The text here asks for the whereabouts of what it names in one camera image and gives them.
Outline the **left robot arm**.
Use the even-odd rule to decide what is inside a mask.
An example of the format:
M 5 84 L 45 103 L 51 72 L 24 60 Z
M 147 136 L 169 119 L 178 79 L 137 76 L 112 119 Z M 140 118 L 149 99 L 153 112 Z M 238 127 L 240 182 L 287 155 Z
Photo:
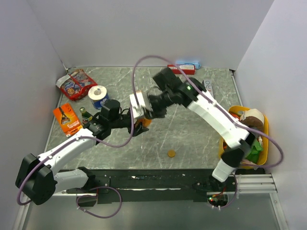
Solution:
M 75 135 L 38 156 L 28 154 L 23 158 L 15 182 L 19 189 L 17 203 L 21 206 L 27 204 L 21 201 L 21 194 L 25 194 L 30 202 L 41 205 L 54 193 L 63 190 L 80 188 L 85 193 L 92 191 L 94 175 L 87 169 L 62 172 L 62 167 L 82 152 L 104 143 L 112 129 L 127 128 L 131 137 L 147 131 L 140 119 L 148 118 L 152 111 L 149 102 L 131 98 L 128 112 L 122 114 L 119 101 L 107 100 L 100 112 Z

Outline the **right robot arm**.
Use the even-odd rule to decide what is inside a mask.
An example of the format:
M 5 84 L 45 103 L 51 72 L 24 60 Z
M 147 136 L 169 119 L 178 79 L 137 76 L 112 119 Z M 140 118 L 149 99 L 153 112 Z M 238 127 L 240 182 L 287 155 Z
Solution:
M 226 142 L 227 148 L 210 178 L 210 187 L 215 191 L 222 190 L 229 175 L 250 152 L 255 135 L 222 108 L 195 78 L 182 81 L 170 68 L 165 68 L 153 80 L 161 91 L 159 95 L 135 94 L 137 107 L 146 118 L 164 118 L 168 107 L 182 105 L 205 120 Z

